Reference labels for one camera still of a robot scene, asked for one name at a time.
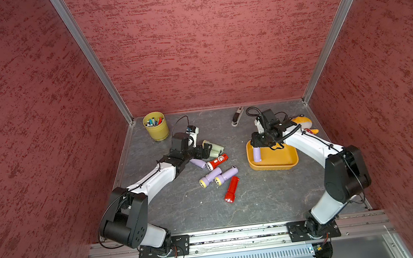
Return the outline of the purple flashlight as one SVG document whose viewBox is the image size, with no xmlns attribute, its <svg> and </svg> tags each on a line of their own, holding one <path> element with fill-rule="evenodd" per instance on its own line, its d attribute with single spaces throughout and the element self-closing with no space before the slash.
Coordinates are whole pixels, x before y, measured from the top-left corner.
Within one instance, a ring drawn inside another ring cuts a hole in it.
<svg viewBox="0 0 413 258">
<path fill-rule="evenodd" d="M 215 177 L 214 181 L 218 186 L 223 185 L 226 181 L 234 177 L 238 173 L 238 168 L 236 166 L 232 166 L 229 170 L 219 174 Z"/>
<path fill-rule="evenodd" d="M 222 169 L 217 167 L 216 169 L 210 171 L 210 173 L 208 173 L 206 176 L 202 177 L 199 180 L 199 184 L 202 186 L 202 188 L 207 188 L 207 186 L 209 186 L 209 184 L 214 181 L 216 176 L 221 175 L 222 172 Z"/>
<path fill-rule="evenodd" d="M 260 163 L 262 161 L 261 157 L 261 148 L 260 147 L 253 147 L 253 159 L 255 163 Z"/>
<path fill-rule="evenodd" d="M 205 160 L 202 159 L 191 159 L 190 160 L 191 164 L 196 165 L 197 167 L 201 168 L 201 169 L 206 169 L 207 168 L 207 162 Z"/>
</svg>

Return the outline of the yellow plastic storage box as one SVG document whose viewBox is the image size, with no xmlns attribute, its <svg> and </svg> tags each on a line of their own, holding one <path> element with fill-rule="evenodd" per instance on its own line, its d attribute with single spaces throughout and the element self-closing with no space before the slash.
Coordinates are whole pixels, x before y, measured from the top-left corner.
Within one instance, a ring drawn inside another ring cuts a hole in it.
<svg viewBox="0 0 413 258">
<path fill-rule="evenodd" d="M 271 150 L 270 148 L 261 148 L 261 162 L 254 160 L 254 148 L 250 142 L 246 144 L 246 155 L 250 168 L 255 171 L 278 171 L 290 170 L 299 162 L 299 155 L 296 148 L 284 145 L 283 149 Z"/>
</svg>

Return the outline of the all red flashlight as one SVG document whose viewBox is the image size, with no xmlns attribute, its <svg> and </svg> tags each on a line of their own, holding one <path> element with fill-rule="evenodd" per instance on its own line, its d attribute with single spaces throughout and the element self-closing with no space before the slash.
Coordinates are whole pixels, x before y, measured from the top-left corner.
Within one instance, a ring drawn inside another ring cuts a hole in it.
<svg viewBox="0 0 413 258">
<path fill-rule="evenodd" d="M 237 176 L 233 176 L 230 179 L 230 185 L 226 192 L 224 200 L 228 203 L 233 203 L 235 201 L 235 194 L 238 188 L 239 178 Z"/>
</svg>

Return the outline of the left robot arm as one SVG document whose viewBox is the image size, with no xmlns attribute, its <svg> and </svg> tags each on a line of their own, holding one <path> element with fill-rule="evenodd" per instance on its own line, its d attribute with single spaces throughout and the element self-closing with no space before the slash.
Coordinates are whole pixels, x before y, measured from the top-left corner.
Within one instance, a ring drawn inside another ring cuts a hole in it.
<svg viewBox="0 0 413 258">
<path fill-rule="evenodd" d="M 197 142 L 199 128 L 189 125 L 184 133 L 172 136 L 169 153 L 157 166 L 131 186 L 115 188 L 100 220 L 99 237 L 131 249 L 142 246 L 159 257 L 172 250 L 170 232 L 148 223 L 148 205 L 169 183 L 173 182 L 192 160 L 209 158 L 212 146 Z"/>
</svg>

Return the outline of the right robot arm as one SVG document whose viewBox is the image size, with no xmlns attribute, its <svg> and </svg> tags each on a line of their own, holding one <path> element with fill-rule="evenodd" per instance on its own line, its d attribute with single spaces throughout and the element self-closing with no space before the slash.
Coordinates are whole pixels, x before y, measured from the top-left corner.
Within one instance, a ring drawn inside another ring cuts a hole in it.
<svg viewBox="0 0 413 258">
<path fill-rule="evenodd" d="M 324 169 L 325 192 L 305 216 L 305 232 L 312 239 L 326 236 L 334 219 L 356 196 L 364 196 L 371 185 L 361 151 L 355 146 L 340 146 L 316 136 L 311 119 L 303 116 L 281 120 L 268 109 L 253 106 L 246 114 L 255 118 L 257 131 L 250 145 L 255 163 L 264 160 L 264 151 L 281 151 L 285 146 L 308 155 Z"/>
</svg>

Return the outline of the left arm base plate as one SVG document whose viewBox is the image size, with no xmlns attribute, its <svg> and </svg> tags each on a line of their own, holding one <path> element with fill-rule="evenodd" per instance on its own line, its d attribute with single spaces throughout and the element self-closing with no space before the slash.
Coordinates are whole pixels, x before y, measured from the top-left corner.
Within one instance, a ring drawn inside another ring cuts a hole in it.
<svg viewBox="0 0 413 258">
<path fill-rule="evenodd" d="M 190 251 L 190 235 L 166 237 L 160 247 L 140 246 L 138 258 L 171 258 L 188 255 Z"/>
</svg>

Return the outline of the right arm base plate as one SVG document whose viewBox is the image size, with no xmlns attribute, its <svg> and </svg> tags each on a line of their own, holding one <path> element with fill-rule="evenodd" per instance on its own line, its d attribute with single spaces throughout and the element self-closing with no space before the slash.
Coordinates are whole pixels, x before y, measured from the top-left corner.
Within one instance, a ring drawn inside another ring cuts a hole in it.
<svg viewBox="0 0 413 258">
<path fill-rule="evenodd" d="M 327 237 L 338 238 L 341 236 L 340 229 L 334 219 L 327 224 L 319 224 L 314 219 L 308 219 L 293 221 L 285 226 L 293 243 L 321 240 Z"/>
</svg>

